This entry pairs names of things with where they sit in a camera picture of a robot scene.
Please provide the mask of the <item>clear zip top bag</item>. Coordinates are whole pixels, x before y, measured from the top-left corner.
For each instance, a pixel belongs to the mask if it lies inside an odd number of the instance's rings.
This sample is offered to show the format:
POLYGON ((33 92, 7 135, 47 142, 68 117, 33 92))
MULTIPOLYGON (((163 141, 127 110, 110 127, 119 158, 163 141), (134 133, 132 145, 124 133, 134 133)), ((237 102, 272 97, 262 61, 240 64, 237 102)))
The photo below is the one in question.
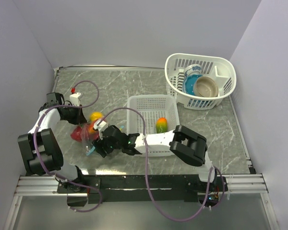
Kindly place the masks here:
POLYGON ((81 138, 82 138, 82 147, 84 148, 84 152, 85 154, 88 156, 88 155, 91 155, 92 153, 97 153, 95 147, 93 146, 92 144, 92 141, 97 139, 99 137, 99 134, 95 134, 95 135, 89 135, 87 133, 87 125, 90 123, 91 121, 89 122, 86 122, 84 124, 81 124, 81 125, 77 125, 77 126, 81 126, 82 127, 82 133, 81 133, 81 138))

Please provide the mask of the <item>orange green fake mango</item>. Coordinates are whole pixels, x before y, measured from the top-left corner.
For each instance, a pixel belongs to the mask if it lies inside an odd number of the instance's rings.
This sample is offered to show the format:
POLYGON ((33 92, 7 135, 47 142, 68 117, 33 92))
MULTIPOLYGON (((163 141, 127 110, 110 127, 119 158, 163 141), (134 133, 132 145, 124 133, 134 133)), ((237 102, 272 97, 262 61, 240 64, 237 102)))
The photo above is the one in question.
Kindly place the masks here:
POLYGON ((161 117, 156 122, 156 132, 159 133, 166 133, 168 131, 168 122, 167 119, 161 117))

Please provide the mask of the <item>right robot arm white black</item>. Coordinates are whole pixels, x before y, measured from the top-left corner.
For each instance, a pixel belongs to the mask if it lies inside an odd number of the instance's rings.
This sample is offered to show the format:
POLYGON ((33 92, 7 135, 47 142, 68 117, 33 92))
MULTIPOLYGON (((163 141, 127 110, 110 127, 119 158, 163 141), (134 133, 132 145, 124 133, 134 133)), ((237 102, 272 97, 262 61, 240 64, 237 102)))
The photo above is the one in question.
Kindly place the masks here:
POLYGON ((217 170, 208 156, 207 139, 197 132, 178 125, 174 130, 159 134, 125 134, 116 126, 108 124, 93 126, 97 138, 93 145, 103 158, 113 150, 129 155, 147 156, 150 153, 174 154, 185 164, 197 168, 199 184, 206 191, 214 191, 217 170))

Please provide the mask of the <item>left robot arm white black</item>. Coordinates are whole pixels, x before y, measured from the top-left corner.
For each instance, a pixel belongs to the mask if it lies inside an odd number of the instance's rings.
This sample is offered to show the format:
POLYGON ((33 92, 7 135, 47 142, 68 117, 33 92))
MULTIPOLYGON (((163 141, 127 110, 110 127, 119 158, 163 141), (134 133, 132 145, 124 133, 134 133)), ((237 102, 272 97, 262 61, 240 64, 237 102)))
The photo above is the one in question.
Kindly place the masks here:
POLYGON ((27 176, 47 174, 36 154, 38 149, 45 167, 60 185, 70 192, 79 193, 85 189, 84 176, 79 167, 64 162, 53 129, 61 120, 72 125, 82 125, 87 120, 81 108, 64 106, 64 103, 65 99, 61 93, 48 93, 47 102, 38 111, 39 118, 43 116, 44 119, 37 120, 27 134, 18 137, 17 142, 27 176))

